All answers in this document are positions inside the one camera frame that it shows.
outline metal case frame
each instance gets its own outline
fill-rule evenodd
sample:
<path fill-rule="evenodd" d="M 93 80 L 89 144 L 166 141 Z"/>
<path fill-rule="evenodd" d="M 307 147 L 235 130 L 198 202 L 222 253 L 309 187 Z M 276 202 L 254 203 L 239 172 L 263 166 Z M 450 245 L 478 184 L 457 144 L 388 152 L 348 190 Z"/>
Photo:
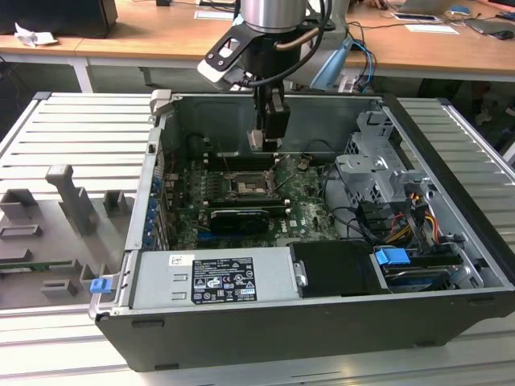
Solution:
<path fill-rule="evenodd" d="M 177 94 L 171 103 L 194 96 Z M 250 99 L 248 94 L 241 97 Z M 515 309 L 515 256 L 512 250 L 393 96 L 295 94 L 290 98 L 347 98 L 349 101 L 357 98 L 378 103 L 418 160 L 431 171 L 433 182 L 445 194 L 447 204 L 459 221 L 468 226 L 469 232 L 478 240 L 479 249 L 496 270 L 502 286 L 304 299 L 302 304 L 256 302 L 201 306 L 195 310 L 191 307 L 131 310 L 141 259 L 149 178 L 154 173 L 156 157 L 160 155 L 162 130 L 166 125 L 178 123 L 172 109 L 158 119 L 157 127 L 150 133 L 117 297 L 111 303 L 99 305 L 100 296 L 95 295 L 90 307 L 90 315 L 95 317 L 97 326 L 134 370 L 197 368 L 439 346 L 480 320 L 504 317 Z M 167 131 L 174 135 L 170 127 Z"/>

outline wooden desk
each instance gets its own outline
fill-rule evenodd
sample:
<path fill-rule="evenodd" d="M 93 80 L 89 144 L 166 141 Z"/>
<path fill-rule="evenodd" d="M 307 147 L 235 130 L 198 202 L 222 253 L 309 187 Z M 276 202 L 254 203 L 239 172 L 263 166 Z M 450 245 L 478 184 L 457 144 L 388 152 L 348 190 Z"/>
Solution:
<path fill-rule="evenodd" d="M 175 4 L 157 7 L 154 1 L 117 0 L 118 20 L 107 39 L 60 38 L 50 47 L 24 47 L 12 36 L 0 36 L 0 55 L 13 62 L 70 64 L 83 92 L 93 91 L 89 66 L 195 68 L 209 48 L 229 29 L 229 21 L 198 20 L 197 8 Z M 459 0 L 481 18 L 495 8 Z M 351 10 L 348 21 L 377 27 L 403 23 L 388 11 L 365 5 Z M 411 32 L 404 26 L 365 29 L 365 40 L 377 57 L 379 76 L 515 82 L 515 40 L 483 36 L 469 27 L 453 27 L 459 35 Z M 358 39 L 357 27 L 351 32 Z M 351 52 L 346 66 L 365 65 L 360 52 Z"/>
<path fill-rule="evenodd" d="M 461 5 L 471 8 L 472 15 L 481 13 L 480 18 L 490 18 L 498 13 L 495 8 L 476 2 L 461 2 Z M 391 11 L 358 6 L 349 13 L 347 20 L 367 27 L 407 23 L 386 17 L 391 17 Z M 473 79 L 480 74 L 515 76 L 515 39 L 499 40 L 481 35 L 470 27 L 451 27 L 459 35 L 411 32 L 404 26 L 364 29 L 365 41 L 377 57 L 381 74 L 396 72 L 402 76 L 407 71 L 433 72 L 440 75 L 436 78 L 451 79 L 467 75 Z M 351 32 L 360 39 L 358 27 L 351 26 Z M 352 52 L 347 65 L 363 65 L 362 58 L 360 52 Z"/>
<path fill-rule="evenodd" d="M 13 35 L 0 35 L 0 55 L 75 55 L 75 50 L 81 41 L 82 38 L 59 38 L 58 44 L 32 48 L 21 44 Z"/>
<path fill-rule="evenodd" d="M 194 18 L 197 8 L 154 1 L 117 0 L 118 20 L 107 39 L 83 39 L 81 56 L 201 61 L 231 22 Z"/>

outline blue cable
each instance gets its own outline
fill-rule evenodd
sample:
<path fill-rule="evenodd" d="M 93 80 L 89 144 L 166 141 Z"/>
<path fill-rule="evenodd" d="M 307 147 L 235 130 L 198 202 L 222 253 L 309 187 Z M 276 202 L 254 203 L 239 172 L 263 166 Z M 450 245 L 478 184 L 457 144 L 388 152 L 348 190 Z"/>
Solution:
<path fill-rule="evenodd" d="M 367 50 L 365 47 L 363 47 L 361 44 L 354 42 L 363 52 L 365 55 L 367 55 L 367 59 L 369 60 L 369 77 L 367 78 L 367 82 L 365 83 L 365 86 L 363 87 L 363 91 L 367 88 L 370 81 L 372 80 L 372 74 L 373 74 L 373 61 L 372 56 L 369 53 L 369 50 Z"/>

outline green circuit board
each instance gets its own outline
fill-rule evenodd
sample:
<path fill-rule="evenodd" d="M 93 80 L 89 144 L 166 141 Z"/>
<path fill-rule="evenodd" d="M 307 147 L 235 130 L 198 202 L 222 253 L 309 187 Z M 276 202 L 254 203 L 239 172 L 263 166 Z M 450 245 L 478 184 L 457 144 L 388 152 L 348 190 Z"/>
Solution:
<path fill-rule="evenodd" d="M 180 183 L 174 186 L 175 199 L 170 208 L 175 224 L 171 232 L 174 249 L 275 247 L 300 240 L 340 238 L 334 219 L 319 196 L 323 178 L 317 166 L 308 165 L 300 156 L 290 156 L 280 162 L 273 178 L 263 179 L 264 172 L 209 171 L 198 160 L 179 164 L 177 181 Z M 207 198 L 213 189 L 217 195 L 227 196 L 232 194 L 235 184 L 246 181 L 255 191 L 261 191 L 265 180 L 276 188 L 272 196 L 282 202 L 289 200 L 287 215 L 271 216 L 268 230 L 255 235 L 212 235 L 209 213 L 215 209 L 209 207 Z"/>

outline warning label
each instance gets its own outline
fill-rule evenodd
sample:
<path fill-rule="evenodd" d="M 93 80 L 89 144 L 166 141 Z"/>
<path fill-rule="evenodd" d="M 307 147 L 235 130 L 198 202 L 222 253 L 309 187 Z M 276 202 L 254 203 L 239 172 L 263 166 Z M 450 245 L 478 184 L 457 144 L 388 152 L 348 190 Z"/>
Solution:
<path fill-rule="evenodd" d="M 252 257 L 194 260 L 192 302 L 252 302 L 258 299 Z"/>

